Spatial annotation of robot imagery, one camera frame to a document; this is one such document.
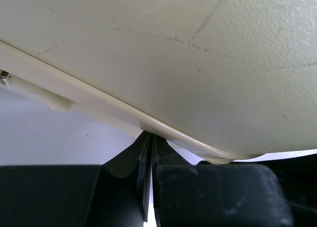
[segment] beige plastic panel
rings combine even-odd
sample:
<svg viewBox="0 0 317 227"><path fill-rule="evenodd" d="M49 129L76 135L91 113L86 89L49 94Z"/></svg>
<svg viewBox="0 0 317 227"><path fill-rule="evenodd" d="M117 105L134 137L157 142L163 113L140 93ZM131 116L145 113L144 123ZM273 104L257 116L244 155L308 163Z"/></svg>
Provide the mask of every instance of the beige plastic panel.
<svg viewBox="0 0 317 227"><path fill-rule="evenodd" d="M316 148L316 23L317 0L0 0L4 42L237 154Z"/></svg>

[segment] textured beige surface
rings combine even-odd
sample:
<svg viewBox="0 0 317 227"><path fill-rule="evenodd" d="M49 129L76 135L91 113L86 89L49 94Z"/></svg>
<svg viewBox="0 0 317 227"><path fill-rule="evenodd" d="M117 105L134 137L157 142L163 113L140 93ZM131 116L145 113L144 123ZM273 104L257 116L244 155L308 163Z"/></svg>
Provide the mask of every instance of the textured beige surface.
<svg viewBox="0 0 317 227"><path fill-rule="evenodd" d="M0 0L0 39L218 149L317 145L317 0Z"/></svg>

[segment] black object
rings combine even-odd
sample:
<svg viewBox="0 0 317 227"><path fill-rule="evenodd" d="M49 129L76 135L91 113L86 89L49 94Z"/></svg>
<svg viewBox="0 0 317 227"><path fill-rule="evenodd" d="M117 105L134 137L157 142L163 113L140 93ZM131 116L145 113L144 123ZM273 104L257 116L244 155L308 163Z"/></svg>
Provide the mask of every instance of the black object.
<svg viewBox="0 0 317 227"><path fill-rule="evenodd" d="M143 132L101 166L0 167L0 226L141 227L151 168L158 227L317 226L316 158L192 166Z"/></svg>

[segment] beige plastic edge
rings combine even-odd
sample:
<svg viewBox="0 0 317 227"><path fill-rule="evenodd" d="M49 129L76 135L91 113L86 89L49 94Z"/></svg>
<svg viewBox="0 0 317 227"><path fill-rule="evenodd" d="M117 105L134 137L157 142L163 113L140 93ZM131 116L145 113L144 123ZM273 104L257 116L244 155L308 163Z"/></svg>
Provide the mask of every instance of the beige plastic edge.
<svg viewBox="0 0 317 227"><path fill-rule="evenodd" d="M0 61L2 70L63 96L87 109L161 136L194 154L210 159L228 160L251 159L259 156L228 153L200 142L3 42L0 42Z"/></svg>

